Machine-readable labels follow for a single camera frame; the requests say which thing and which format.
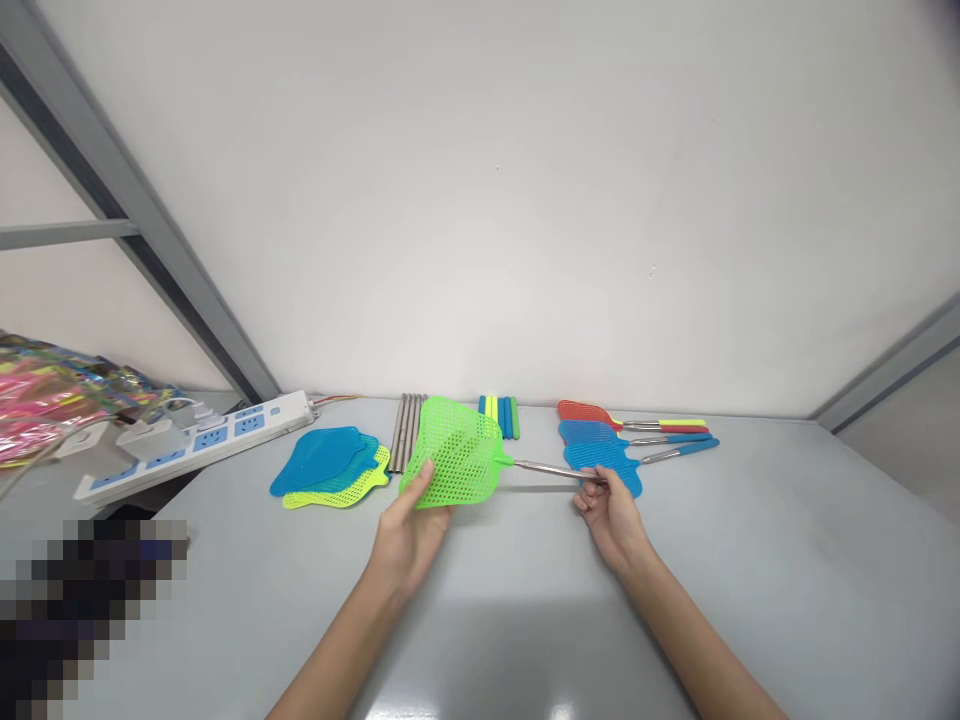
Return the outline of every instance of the blue outlet socket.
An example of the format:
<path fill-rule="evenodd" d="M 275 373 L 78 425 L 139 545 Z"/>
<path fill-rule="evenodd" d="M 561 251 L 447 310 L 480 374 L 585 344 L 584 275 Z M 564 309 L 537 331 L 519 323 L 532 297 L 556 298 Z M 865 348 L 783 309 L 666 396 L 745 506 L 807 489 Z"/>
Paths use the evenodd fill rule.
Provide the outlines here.
<path fill-rule="evenodd" d="M 258 412 L 263 412 L 263 405 L 257 405 L 255 408 L 247 408 L 246 410 L 240 410 L 239 412 L 234 413 L 233 417 L 239 420 L 242 417 L 249 417 L 250 415 L 254 415 Z"/>
<path fill-rule="evenodd" d="M 203 435 L 197 435 L 197 439 L 193 441 L 193 451 L 200 452 L 208 447 L 213 447 L 219 443 L 225 442 L 227 439 L 227 428 L 217 428 L 216 430 L 211 430 L 210 432 L 205 432 Z"/>
<path fill-rule="evenodd" d="M 233 436 L 240 437 L 263 427 L 263 413 L 244 418 L 233 426 Z"/>
<path fill-rule="evenodd" d="M 139 461 L 139 460 L 137 460 L 136 462 L 134 462 L 133 465 L 131 465 L 129 469 L 124 470 L 122 473 L 119 473 L 119 474 L 117 474 L 117 475 L 113 475 L 113 476 L 108 477 L 108 478 L 103 478 L 103 480 L 97 480 L 96 482 L 94 482 L 94 483 L 90 486 L 90 489 L 91 489 L 91 490 L 96 490 L 97 488 L 101 488 L 101 487 L 103 487 L 104 485 L 109 485 L 109 484 L 112 483 L 112 482 L 117 482 L 117 480 L 126 480 L 128 477 L 130 477 L 130 476 L 133 475 L 135 472 L 137 472 L 137 468 L 138 468 L 138 467 L 140 467 L 140 461 Z"/>
<path fill-rule="evenodd" d="M 156 458 L 155 460 L 151 460 L 150 462 L 147 463 L 147 470 L 149 470 L 150 468 L 155 468 L 158 465 L 163 465 L 164 463 L 168 463 L 171 460 L 182 458 L 186 454 L 187 454 L 186 450 L 177 450 L 175 453 L 170 453 L 169 455 L 164 455 L 162 458 Z"/>

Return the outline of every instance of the forearm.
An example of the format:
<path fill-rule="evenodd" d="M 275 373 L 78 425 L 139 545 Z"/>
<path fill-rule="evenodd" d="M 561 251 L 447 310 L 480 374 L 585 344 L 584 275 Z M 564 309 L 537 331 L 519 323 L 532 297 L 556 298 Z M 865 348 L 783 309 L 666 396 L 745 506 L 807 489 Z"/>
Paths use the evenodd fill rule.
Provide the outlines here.
<path fill-rule="evenodd" d="M 341 720 L 380 654 L 404 600 L 367 568 L 267 720 Z"/>
<path fill-rule="evenodd" d="M 621 581 L 704 720 L 785 718 L 647 545 Z"/>

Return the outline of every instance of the white wall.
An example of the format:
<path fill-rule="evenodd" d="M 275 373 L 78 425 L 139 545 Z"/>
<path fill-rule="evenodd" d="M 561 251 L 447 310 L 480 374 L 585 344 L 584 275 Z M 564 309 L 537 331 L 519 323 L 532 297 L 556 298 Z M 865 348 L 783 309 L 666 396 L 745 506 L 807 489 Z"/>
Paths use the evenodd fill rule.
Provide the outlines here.
<path fill-rule="evenodd" d="M 960 525 L 960 350 L 840 433 L 840 439 Z"/>
<path fill-rule="evenodd" d="M 93 219 L 0 102 L 0 228 Z M 158 381 L 229 389 L 113 240 L 0 252 L 0 328 L 104 355 Z"/>
<path fill-rule="evenodd" d="M 39 5 L 288 390 L 805 416 L 957 290 L 913 0 Z"/>
<path fill-rule="evenodd" d="M 0 227 L 95 219 L 43 148 L 0 100 Z"/>

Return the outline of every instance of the green handle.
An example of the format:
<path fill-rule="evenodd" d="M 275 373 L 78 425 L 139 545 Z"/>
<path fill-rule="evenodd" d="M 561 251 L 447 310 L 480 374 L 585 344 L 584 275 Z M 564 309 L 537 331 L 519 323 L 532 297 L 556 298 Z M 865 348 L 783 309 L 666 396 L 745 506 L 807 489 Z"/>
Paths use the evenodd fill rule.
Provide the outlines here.
<path fill-rule="evenodd" d="M 517 417 L 517 399 L 510 398 L 510 420 L 513 421 L 513 439 L 520 439 L 520 419 Z"/>

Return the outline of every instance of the green fly swatter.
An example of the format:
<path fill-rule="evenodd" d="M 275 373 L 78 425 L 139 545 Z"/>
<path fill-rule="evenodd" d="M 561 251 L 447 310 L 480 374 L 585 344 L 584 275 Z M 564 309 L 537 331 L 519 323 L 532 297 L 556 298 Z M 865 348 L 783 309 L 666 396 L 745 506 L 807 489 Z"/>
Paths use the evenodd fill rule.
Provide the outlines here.
<path fill-rule="evenodd" d="M 483 502 L 497 488 L 500 471 L 511 465 L 552 475 L 602 482 L 596 475 L 514 460 L 503 452 L 503 431 L 490 417 L 444 397 L 431 397 L 420 411 L 420 433 L 400 492 L 417 476 L 427 458 L 434 462 L 433 482 L 418 508 Z"/>

